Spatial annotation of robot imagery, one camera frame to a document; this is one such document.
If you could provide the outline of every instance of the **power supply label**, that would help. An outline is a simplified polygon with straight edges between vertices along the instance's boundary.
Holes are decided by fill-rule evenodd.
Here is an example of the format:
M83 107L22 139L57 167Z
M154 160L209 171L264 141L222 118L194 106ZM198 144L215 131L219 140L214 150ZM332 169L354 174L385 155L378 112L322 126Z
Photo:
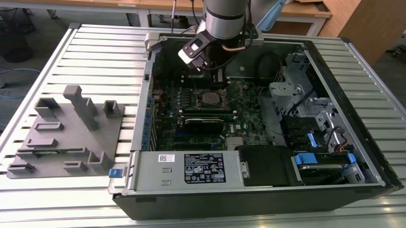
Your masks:
M225 183L223 154L185 154L185 182L189 184Z

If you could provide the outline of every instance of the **desk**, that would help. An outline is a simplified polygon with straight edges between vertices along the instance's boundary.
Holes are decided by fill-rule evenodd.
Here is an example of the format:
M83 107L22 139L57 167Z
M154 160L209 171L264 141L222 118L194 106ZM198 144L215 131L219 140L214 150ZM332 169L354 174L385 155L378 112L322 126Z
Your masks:
M151 26L151 14L170 15L173 13L173 3L173 0L0 0L3 7L138 13L142 27ZM202 16L202 9L203 3L197 1L197 16ZM177 15L193 16L190 0L178 0ZM320 11L313 3L293 2L284 7L278 21L310 23L306 35L317 36L329 18L332 18L332 13Z

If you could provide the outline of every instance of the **metal slotted surface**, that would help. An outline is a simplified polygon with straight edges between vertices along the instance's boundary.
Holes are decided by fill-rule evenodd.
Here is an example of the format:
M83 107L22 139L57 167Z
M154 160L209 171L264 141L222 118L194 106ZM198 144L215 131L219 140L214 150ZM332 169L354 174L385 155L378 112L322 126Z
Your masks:
M109 194L109 177L74 177L11 180L6 177L29 129L35 120L39 97L67 102L63 89L79 84L95 103L117 100L126 104L117 163L129 161L133 126L138 111L146 59L145 35L165 29L82 25L71 29L51 57L43 74L6 129L0 154L0 227L404 227L406 190L362 200L333 212L273 216L209 218L199 220L133 221ZM266 38L305 37L266 35ZM368 68L352 45L337 38L312 38L336 78L352 100L392 166L406 184L405 112L380 78Z

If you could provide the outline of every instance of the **white label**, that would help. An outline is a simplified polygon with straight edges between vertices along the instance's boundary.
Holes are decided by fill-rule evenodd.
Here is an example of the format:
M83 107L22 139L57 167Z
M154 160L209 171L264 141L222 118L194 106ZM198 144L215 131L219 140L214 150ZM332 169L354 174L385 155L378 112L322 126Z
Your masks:
M135 4L119 4L119 6L135 7Z
M161 154L158 161L159 162L175 162L175 155L174 154Z
M316 15L316 17L317 17L317 18L329 18L329 17L330 17L330 15L322 15L322 14L317 14L317 15Z

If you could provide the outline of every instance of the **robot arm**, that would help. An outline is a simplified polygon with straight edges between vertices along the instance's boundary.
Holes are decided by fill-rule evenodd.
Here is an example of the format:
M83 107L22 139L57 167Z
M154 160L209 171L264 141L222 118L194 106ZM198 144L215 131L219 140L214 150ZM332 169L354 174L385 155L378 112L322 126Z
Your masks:
M206 0L206 30L185 45L178 55L190 68L219 69L245 50L246 23L253 27L252 0Z

